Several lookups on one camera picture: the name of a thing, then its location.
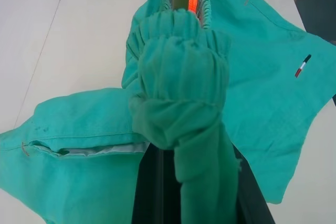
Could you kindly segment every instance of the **teal garment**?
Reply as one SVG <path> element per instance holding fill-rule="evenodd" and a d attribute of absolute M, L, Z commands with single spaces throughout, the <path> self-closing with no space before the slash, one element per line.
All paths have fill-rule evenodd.
<path fill-rule="evenodd" d="M 130 101 L 133 130 L 174 150 L 182 224 L 236 223 L 238 161 L 222 123 L 230 39 L 167 10 L 145 19 L 129 46 L 141 86 Z"/>
<path fill-rule="evenodd" d="M 132 56 L 138 45 L 131 35 L 154 13 L 170 7 L 170 0 L 148 0 L 136 12 L 123 88 L 141 90 L 138 60 Z M 200 0 L 197 16 L 204 29 L 221 31 L 231 40 L 223 122 L 266 201 L 280 203 L 312 120 L 336 93 L 336 47 L 287 22 L 263 0 Z"/>
<path fill-rule="evenodd" d="M 54 98 L 0 134 L 0 188 L 50 224 L 130 224 L 148 144 L 122 89 Z"/>

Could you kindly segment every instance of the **green fabric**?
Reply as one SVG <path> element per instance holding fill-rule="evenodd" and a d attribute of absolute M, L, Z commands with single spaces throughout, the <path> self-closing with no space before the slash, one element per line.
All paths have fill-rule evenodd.
<path fill-rule="evenodd" d="M 229 38 L 167 10 L 145 19 L 129 45 L 142 90 L 130 102 L 133 130 L 174 149 L 182 223 L 235 223 L 238 162 L 222 123 Z"/>
<path fill-rule="evenodd" d="M 143 143 L 132 132 L 130 96 L 103 89 L 38 105 L 21 127 L 0 134 L 0 188 L 48 223 L 131 223 L 146 145 L 90 156 L 64 150 Z"/>
<path fill-rule="evenodd" d="M 136 12 L 130 34 L 168 9 L 169 1 L 148 0 Z M 222 31 L 232 42 L 223 112 L 227 133 L 251 165 L 265 199 L 280 203 L 312 120 L 336 93 L 336 47 L 290 24 L 263 0 L 199 3 L 203 28 Z M 130 36 L 122 87 L 133 91 L 141 90 L 138 60 L 132 56 L 136 47 Z M 311 59 L 295 78 L 308 54 Z"/>

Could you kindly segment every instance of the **table surface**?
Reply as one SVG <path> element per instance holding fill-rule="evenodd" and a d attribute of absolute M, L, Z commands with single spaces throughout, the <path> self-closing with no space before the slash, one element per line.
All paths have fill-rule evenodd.
<path fill-rule="evenodd" d="M 131 18 L 146 0 L 0 0 L 0 132 L 20 126 L 35 106 L 78 91 L 120 87 Z M 293 0 L 265 0 L 304 29 Z M 336 219 L 336 107 L 310 127 L 276 223 Z M 0 223 L 44 223 L 0 190 Z"/>

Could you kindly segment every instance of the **wrinkled fabric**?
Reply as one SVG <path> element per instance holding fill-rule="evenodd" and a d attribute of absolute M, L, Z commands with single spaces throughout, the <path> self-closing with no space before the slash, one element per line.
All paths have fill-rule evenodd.
<path fill-rule="evenodd" d="M 39 104 L 22 126 L 0 134 L 0 188 L 50 224 L 131 223 L 147 147 L 132 131 L 131 95 L 102 89 Z M 82 155 L 113 145 L 118 151 Z"/>
<path fill-rule="evenodd" d="M 148 0 L 140 7 L 130 34 L 165 1 Z M 223 111 L 228 136 L 248 160 L 265 199 L 280 203 L 312 120 L 336 93 L 336 47 L 287 22 L 263 0 L 201 3 L 207 3 L 198 8 L 207 15 L 204 28 L 226 33 L 232 43 Z M 130 36 L 122 87 L 139 91 L 132 43 Z"/>
<path fill-rule="evenodd" d="M 229 38 L 183 10 L 155 14 L 131 36 L 142 91 L 130 101 L 133 130 L 174 150 L 182 223 L 236 223 L 238 162 L 222 123 Z"/>

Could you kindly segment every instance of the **small tricolor tag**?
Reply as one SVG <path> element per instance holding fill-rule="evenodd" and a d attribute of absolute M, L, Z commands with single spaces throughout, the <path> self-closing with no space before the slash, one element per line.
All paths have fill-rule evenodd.
<path fill-rule="evenodd" d="M 311 57 L 311 55 L 308 55 L 308 56 L 304 59 L 304 61 L 303 61 L 302 65 L 301 65 L 301 67 L 298 69 L 298 71 L 296 71 L 296 73 L 295 73 L 295 77 L 296 77 L 296 78 L 299 76 L 300 72 L 303 70 L 303 68 L 304 68 L 305 65 L 307 64 L 308 60 L 310 59 L 310 57 Z"/>

